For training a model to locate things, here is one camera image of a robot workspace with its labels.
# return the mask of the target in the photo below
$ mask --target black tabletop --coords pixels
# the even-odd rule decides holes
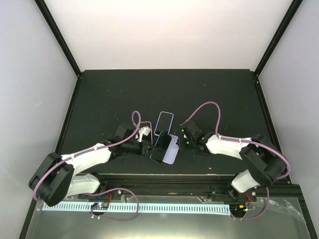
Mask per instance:
[[[88,70],[83,73],[62,154],[90,147],[137,110],[142,121],[156,125],[161,111],[174,114],[170,133],[202,103],[221,107],[219,133],[233,137],[269,137],[249,70]],[[202,108],[193,118],[205,132],[214,131],[217,109]],[[101,174],[231,175],[245,169],[242,161],[224,155],[203,156],[180,151],[173,165],[130,155],[94,166]]]

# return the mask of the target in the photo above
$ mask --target black metal frame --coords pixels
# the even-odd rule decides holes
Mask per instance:
[[[79,69],[69,47],[67,46],[57,24],[55,23],[53,16],[51,15],[46,3],[44,0],[34,0],[36,4],[38,5],[43,17],[47,21],[51,31],[53,32],[56,40],[58,41],[61,49],[63,50],[66,58],[68,59],[70,65],[72,66],[75,74],[78,76],[77,83],[71,98],[71,102],[67,111],[67,115],[62,127],[62,131],[58,140],[58,144],[56,147],[56,152],[60,153],[64,139],[65,134],[69,125],[69,121],[73,112],[73,108],[75,105],[76,97],[80,88],[81,84],[81,70]],[[281,37],[283,36],[285,30],[287,29],[289,23],[291,22],[292,18],[294,17],[295,13],[297,12],[299,6],[301,5],[303,0],[293,0],[290,7],[288,8],[283,20],[281,21],[276,33],[274,34],[269,46],[267,47],[263,57],[261,58],[255,72],[253,73],[255,75],[254,78],[254,84],[256,88],[256,92],[260,101],[260,105],[264,114],[264,118],[266,121],[266,125],[271,137],[272,143],[280,150],[280,144],[274,129],[273,122],[271,120],[269,110],[266,104],[266,100],[259,82],[259,75],[264,69],[265,65],[267,64],[267,61],[269,60],[271,54],[273,53],[274,49],[276,48],[278,42],[280,41]],[[176,177],[172,178],[172,180],[162,180],[160,178],[157,178],[156,176],[148,179],[142,179],[140,177],[134,177],[130,176],[131,178],[128,179],[127,176],[125,179],[123,179],[121,176],[118,178],[112,177],[110,179],[107,179],[111,184],[115,185],[122,185],[126,188],[133,189],[138,195],[140,194],[167,194],[168,192],[174,192],[178,189],[180,194],[189,194],[193,193],[192,188],[199,187],[199,194],[207,194],[211,193],[210,191],[210,185],[213,183],[226,183],[229,182],[229,179],[227,177],[223,177],[222,179],[219,177],[213,178],[205,177],[204,178],[198,178],[196,177],[188,177],[187,181],[185,181],[183,178],[180,180]],[[257,188],[256,192],[258,195],[265,197],[266,192],[263,188]],[[276,182],[271,188],[270,188],[270,194],[272,197],[297,197],[299,200],[299,204],[302,209],[302,213],[304,215],[304,218],[307,223],[307,228],[310,233],[310,236],[312,239],[317,239],[317,235],[315,232],[314,225],[311,221],[310,214],[305,202],[305,199],[303,197],[302,191],[300,189],[299,185],[290,184],[290,181],[280,181]],[[20,239],[24,239],[27,234],[27,230],[29,227],[29,224],[31,222],[32,214],[35,209],[36,202],[34,200],[31,201],[30,208],[28,210],[23,228],[21,230]]]

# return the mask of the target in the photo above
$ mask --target robotic arm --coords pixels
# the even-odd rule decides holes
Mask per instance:
[[[147,136],[150,133],[150,128],[148,127],[143,127],[139,130],[138,140],[131,139],[118,146],[105,147],[127,138],[133,131],[134,129],[130,124],[123,123],[114,135],[109,136],[106,140],[97,143],[91,148],[72,154],[58,155],[57,153],[51,153],[47,155],[29,181],[29,187],[34,190],[40,179],[50,168],[64,159],[71,158],[53,170],[44,179],[36,192],[37,196],[48,206],[54,206],[65,197],[96,192],[99,187],[105,186],[101,180],[92,174],[77,174],[97,164],[106,163],[120,157],[122,153],[145,156],[153,149],[150,142],[142,140],[143,135]]]
[[[285,162],[277,154],[257,145],[265,145],[278,152],[271,142],[260,134],[252,138],[233,138],[203,133],[193,121],[185,122],[182,131],[182,146],[201,154],[228,155],[245,163],[247,170],[236,175],[228,188],[228,194],[232,197],[253,187],[271,186],[286,168]]]

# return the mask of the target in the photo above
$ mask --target perforated white strip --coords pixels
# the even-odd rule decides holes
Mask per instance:
[[[54,207],[46,204],[43,211],[69,211],[89,212],[94,203],[87,202],[61,202]],[[98,209],[94,212],[112,213],[134,213],[136,203],[110,203],[108,209]],[[217,204],[161,204],[161,203],[140,203],[140,213],[176,213],[176,214],[218,214],[230,215],[229,205]]]

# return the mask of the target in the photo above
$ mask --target white wall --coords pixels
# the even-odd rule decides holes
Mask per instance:
[[[319,233],[319,1],[302,3],[260,80],[291,177]]]
[[[46,0],[81,70],[255,70],[292,0]]]
[[[0,233],[18,238],[28,181],[54,151],[76,76],[32,0],[0,3]]]

